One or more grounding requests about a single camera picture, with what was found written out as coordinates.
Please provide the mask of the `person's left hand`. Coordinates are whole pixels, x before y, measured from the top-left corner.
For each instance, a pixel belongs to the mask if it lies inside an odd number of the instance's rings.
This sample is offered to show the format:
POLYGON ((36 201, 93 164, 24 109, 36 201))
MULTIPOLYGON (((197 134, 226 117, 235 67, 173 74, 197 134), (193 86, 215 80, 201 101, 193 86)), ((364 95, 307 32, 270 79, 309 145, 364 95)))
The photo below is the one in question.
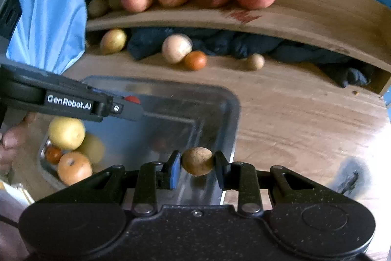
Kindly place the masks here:
POLYGON ((36 113, 28 113, 22 122, 1 135, 1 175, 7 175, 18 155, 20 147, 26 142, 28 126, 36 118, 36 113))

